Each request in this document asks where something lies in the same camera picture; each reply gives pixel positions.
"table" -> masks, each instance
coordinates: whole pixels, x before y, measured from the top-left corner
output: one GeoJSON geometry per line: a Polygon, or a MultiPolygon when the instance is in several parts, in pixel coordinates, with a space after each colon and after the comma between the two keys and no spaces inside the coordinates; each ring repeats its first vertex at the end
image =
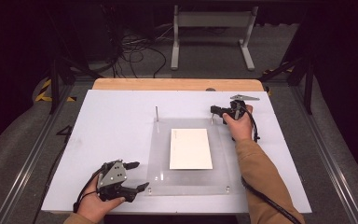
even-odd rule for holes
{"type": "MultiPolygon", "coordinates": [[[[222,106],[227,107],[229,96],[235,93],[247,93],[260,98],[260,101],[252,102],[257,108],[257,113],[254,113],[255,119],[264,120],[257,124],[260,136],[268,136],[264,142],[260,142],[260,145],[276,163],[278,169],[281,168],[281,172],[287,174],[282,178],[292,194],[294,205],[300,212],[310,212],[307,196],[280,132],[278,121],[273,114],[268,95],[263,91],[259,81],[174,78],[97,79],[80,110],[76,126],[51,182],[42,210],[54,213],[70,212],[78,192],[87,182],[90,174],[106,161],[117,159],[122,159],[124,162],[139,161],[141,165],[138,168],[127,172],[129,178],[125,183],[131,181],[132,184],[144,183],[155,105],[161,108],[158,112],[161,118],[171,118],[174,115],[179,118],[207,116],[209,119],[211,115],[209,108],[203,105],[217,102],[226,103],[222,106]],[[216,91],[205,91],[210,88],[216,91]],[[167,99],[174,101],[174,104],[169,105],[167,99]],[[186,108],[184,105],[194,111],[184,110],[183,108],[186,108]]],[[[227,126],[222,124],[222,120],[216,121],[218,121],[216,125],[223,148],[234,148],[227,126]]],[[[235,151],[224,151],[230,179],[229,194],[148,196],[145,192],[138,194],[133,203],[124,203],[113,213],[184,215],[247,212],[246,196],[239,179],[241,174],[236,165],[235,151]]]]}

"hand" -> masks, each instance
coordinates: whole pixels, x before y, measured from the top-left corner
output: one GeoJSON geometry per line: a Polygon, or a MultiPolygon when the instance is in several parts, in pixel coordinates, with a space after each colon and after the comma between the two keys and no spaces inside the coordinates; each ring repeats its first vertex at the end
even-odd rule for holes
{"type": "MultiPolygon", "coordinates": [[[[251,113],[253,112],[253,107],[251,105],[247,105],[246,109],[251,113]]],[[[236,142],[244,139],[252,139],[253,125],[248,113],[245,113],[242,118],[238,120],[235,120],[227,113],[224,113],[223,119],[226,121],[229,131],[231,132],[231,136],[236,142]]]]}
{"type": "Polygon", "coordinates": [[[90,193],[89,195],[84,196],[82,199],[80,206],[77,210],[77,213],[82,217],[87,218],[88,220],[98,223],[103,217],[112,209],[121,205],[126,199],[115,198],[111,201],[103,202],[98,194],[95,192],[97,189],[98,176],[95,176],[91,181],[89,186],[84,191],[84,195],[90,193]]]}

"person's right hand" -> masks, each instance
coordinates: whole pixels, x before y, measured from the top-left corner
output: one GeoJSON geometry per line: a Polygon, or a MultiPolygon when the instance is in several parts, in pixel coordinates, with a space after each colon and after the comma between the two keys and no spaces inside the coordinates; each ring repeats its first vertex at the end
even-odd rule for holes
{"type": "MultiPolygon", "coordinates": [[[[247,105],[246,109],[251,113],[253,112],[253,107],[251,105],[247,105]]],[[[242,118],[238,120],[235,120],[228,114],[224,113],[223,119],[226,121],[229,131],[231,132],[231,136],[236,142],[244,139],[252,139],[253,125],[247,113],[245,113],[242,118]]]]}

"paper card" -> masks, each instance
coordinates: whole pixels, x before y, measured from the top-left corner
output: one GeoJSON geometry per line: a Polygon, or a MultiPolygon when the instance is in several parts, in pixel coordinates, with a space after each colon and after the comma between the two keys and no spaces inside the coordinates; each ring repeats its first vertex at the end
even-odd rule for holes
{"type": "Polygon", "coordinates": [[[206,129],[172,129],[170,169],[213,169],[206,129]]]}

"gray floor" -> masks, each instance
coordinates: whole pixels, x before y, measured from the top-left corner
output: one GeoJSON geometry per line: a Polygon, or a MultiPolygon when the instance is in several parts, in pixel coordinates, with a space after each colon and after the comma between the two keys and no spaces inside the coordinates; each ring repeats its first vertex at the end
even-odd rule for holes
{"type": "MultiPolygon", "coordinates": [[[[266,26],[255,27],[249,49],[255,63],[255,71],[246,70],[246,64],[241,56],[238,38],[243,30],[227,29],[222,34],[216,30],[190,29],[181,32],[181,51],[179,70],[170,69],[172,41],[165,39],[152,47],[160,50],[166,57],[167,63],[159,71],[157,77],[183,78],[257,78],[266,69],[279,65],[286,48],[296,31],[296,26],[266,26]]],[[[142,51],[144,59],[133,64],[138,77],[151,77],[163,64],[164,59],[153,50],[142,51]]],[[[141,57],[139,53],[132,55],[133,59],[141,57]]],[[[128,63],[121,61],[125,77],[133,77],[128,63]]],[[[103,73],[111,77],[112,70],[103,73]]],[[[343,203],[337,194],[331,175],[326,171],[321,159],[317,139],[311,131],[307,119],[310,117],[317,123],[324,142],[334,156],[337,165],[350,186],[351,193],[358,206],[358,166],[339,134],[324,99],[319,91],[317,81],[314,82],[312,95],[312,116],[302,112],[302,105],[296,100],[294,92],[302,90],[288,87],[284,82],[285,74],[265,83],[271,89],[270,100],[276,112],[282,132],[295,161],[296,168],[303,178],[303,186],[312,208],[312,214],[306,214],[307,223],[355,223],[350,220],[343,203]]],[[[41,85],[35,88],[35,96],[41,85]]],[[[74,126],[76,116],[82,105],[91,82],[78,81],[69,95],[77,97],[76,102],[64,103],[60,113],[41,146],[40,155],[35,158],[37,163],[24,180],[24,189],[20,190],[17,200],[12,202],[12,210],[4,221],[7,223],[32,223],[37,206],[41,200],[43,188],[48,178],[48,171],[63,146],[64,136],[56,132],[67,125],[74,126]]],[[[34,106],[18,117],[0,136],[0,208],[10,193],[13,183],[28,155],[34,148],[45,122],[51,118],[48,114],[49,102],[35,102],[34,106]]],[[[40,212],[36,223],[62,223],[68,215],[40,212]]],[[[250,223],[247,215],[237,215],[239,223],[250,223]]]]}

